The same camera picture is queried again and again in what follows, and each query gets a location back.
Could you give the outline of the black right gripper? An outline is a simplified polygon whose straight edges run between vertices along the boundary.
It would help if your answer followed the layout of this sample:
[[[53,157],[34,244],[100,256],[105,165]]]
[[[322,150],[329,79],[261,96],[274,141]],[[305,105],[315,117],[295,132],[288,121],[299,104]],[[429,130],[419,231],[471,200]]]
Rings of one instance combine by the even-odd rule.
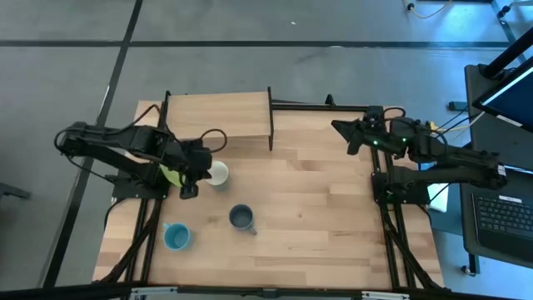
[[[332,120],[331,125],[339,134],[352,134],[348,142],[347,153],[357,155],[362,145],[361,120]],[[370,122],[362,127],[363,143],[396,158],[406,155],[409,141],[412,139],[412,123],[399,117],[386,119],[385,122]]]

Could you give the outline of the small white cup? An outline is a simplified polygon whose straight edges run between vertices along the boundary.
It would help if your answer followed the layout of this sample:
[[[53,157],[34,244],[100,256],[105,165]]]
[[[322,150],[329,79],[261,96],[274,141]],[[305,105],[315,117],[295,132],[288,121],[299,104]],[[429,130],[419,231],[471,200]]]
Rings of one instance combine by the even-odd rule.
[[[211,168],[208,170],[211,175],[206,182],[212,186],[223,185],[229,177],[229,168],[224,162],[213,161]]]

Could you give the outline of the light blue mug with handle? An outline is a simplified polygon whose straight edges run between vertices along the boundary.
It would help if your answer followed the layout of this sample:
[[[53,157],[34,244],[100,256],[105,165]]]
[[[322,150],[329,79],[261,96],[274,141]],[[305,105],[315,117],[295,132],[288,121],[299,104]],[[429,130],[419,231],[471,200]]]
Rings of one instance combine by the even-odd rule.
[[[183,223],[164,223],[163,242],[172,251],[186,249],[192,243],[192,232]]]

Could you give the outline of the green cloth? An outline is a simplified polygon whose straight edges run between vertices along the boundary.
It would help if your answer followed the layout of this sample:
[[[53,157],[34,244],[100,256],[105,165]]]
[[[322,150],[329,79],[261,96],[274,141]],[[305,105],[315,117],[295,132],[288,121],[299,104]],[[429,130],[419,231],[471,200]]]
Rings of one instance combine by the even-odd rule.
[[[159,167],[169,183],[179,188],[182,186],[182,175],[178,171],[173,171],[162,164]]]

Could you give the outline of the white paper sheet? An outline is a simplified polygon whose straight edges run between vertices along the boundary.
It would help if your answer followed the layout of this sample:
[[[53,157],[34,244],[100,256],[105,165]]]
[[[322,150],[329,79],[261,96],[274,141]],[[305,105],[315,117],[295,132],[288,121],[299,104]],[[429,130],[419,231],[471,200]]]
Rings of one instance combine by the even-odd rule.
[[[429,209],[440,213],[447,211],[449,186],[449,183],[435,183],[427,188],[430,198],[430,203],[427,205]]]

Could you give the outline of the black equipment cart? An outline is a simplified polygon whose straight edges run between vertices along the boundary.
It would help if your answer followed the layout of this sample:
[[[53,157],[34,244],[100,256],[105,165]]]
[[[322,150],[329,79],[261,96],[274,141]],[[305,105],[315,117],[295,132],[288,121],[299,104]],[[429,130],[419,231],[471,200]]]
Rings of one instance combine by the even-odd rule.
[[[486,78],[465,68],[471,145],[463,149],[461,214],[465,250],[533,269],[533,133],[488,107],[525,72],[521,66]]]

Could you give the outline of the computer monitor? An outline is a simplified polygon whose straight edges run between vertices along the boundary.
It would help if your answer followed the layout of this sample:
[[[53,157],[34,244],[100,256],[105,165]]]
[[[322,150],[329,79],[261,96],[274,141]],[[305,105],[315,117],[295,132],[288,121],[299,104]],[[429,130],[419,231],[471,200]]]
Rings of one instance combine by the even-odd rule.
[[[533,56],[479,96],[472,106],[533,133]]]

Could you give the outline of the black keyboard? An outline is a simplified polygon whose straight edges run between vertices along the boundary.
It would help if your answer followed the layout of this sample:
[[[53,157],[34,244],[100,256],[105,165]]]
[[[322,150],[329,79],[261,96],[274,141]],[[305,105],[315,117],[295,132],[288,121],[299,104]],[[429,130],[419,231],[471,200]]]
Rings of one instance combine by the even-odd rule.
[[[533,200],[484,192],[472,193],[471,203],[482,247],[533,260]]]

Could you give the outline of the black monitor pole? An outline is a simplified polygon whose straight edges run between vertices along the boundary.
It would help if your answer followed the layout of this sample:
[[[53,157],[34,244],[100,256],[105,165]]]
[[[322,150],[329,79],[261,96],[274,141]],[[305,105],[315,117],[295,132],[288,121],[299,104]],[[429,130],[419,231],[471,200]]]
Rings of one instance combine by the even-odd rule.
[[[497,78],[505,68],[533,45],[533,27],[515,40],[503,53],[490,64],[481,66],[481,75],[484,78]]]

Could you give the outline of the grey stand foot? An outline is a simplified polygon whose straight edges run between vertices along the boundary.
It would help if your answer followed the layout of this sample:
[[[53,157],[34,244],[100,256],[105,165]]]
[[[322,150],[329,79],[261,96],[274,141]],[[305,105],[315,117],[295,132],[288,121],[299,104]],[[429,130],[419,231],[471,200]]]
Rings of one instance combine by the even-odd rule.
[[[4,196],[13,196],[16,198],[21,198],[21,199],[29,199],[31,195],[32,194],[29,191],[25,191],[21,188],[14,187],[6,183],[0,182],[0,200]]]

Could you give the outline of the black table frame cross rail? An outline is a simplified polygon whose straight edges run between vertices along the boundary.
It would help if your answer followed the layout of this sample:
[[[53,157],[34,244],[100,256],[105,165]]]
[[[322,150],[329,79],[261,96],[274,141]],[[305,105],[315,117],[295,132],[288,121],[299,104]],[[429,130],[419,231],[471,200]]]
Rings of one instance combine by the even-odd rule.
[[[272,99],[273,110],[287,111],[333,111],[333,112],[356,112],[364,113],[369,106],[363,105],[337,105],[331,94],[326,96],[326,101],[322,104],[307,102],[291,102],[286,100]]]

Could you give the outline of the wooden shelf with black frame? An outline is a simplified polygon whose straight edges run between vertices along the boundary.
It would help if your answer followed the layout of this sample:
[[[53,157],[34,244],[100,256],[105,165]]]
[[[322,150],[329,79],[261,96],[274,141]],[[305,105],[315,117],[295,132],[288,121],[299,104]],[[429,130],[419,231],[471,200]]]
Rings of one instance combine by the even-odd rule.
[[[271,91],[171,95],[160,106],[160,127],[180,140],[199,138],[220,129],[229,138],[266,137],[273,149]]]

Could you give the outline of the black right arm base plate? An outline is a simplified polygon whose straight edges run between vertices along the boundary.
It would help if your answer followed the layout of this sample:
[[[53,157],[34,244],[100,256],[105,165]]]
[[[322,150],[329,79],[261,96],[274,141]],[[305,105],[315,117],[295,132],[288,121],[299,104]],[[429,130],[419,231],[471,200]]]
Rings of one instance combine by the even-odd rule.
[[[374,201],[378,204],[428,204],[430,202],[425,183],[401,185],[388,182],[386,172],[371,174]]]

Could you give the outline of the black left table frame rails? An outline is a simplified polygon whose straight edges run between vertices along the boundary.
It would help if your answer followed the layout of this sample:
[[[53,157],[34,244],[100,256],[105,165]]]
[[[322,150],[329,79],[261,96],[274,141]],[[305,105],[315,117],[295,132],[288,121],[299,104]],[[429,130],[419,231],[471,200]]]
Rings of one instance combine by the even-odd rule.
[[[116,283],[121,275],[131,266],[135,266],[132,262],[137,258],[137,253],[141,245],[143,245],[146,239],[150,240],[155,237],[157,232],[157,223],[159,221],[160,211],[162,206],[162,200],[156,199],[152,210],[152,213],[146,222],[142,222],[143,227],[139,232],[135,232],[132,244],[118,261],[118,263],[112,268],[110,273],[100,279],[103,283]]]

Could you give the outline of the black table frame rails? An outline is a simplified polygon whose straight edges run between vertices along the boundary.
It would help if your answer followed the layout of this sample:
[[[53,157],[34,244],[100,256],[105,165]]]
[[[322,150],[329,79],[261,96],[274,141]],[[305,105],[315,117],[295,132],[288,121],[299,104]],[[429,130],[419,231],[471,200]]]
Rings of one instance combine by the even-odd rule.
[[[442,289],[442,286],[436,283],[429,273],[424,270],[409,248],[401,203],[395,200],[395,196],[389,194],[386,189],[386,178],[392,169],[392,163],[389,155],[385,155],[385,160],[386,170],[383,172],[378,151],[375,149],[371,150],[373,166],[371,187],[374,202],[378,206],[380,213],[391,285],[393,288],[401,287],[396,263],[395,248],[397,248],[403,261],[407,287],[417,288],[416,279],[418,279],[424,289]]]
[[[132,262],[137,258],[137,253],[141,245],[143,245],[146,239],[150,240],[155,237],[157,232],[157,223],[159,221],[160,211],[162,206],[162,200],[156,199],[152,210],[152,213],[146,222],[142,222],[143,227],[139,232],[135,232],[132,244],[118,261],[118,263],[112,268],[110,273],[100,279],[103,283],[116,283],[121,275],[131,266],[135,266]]]

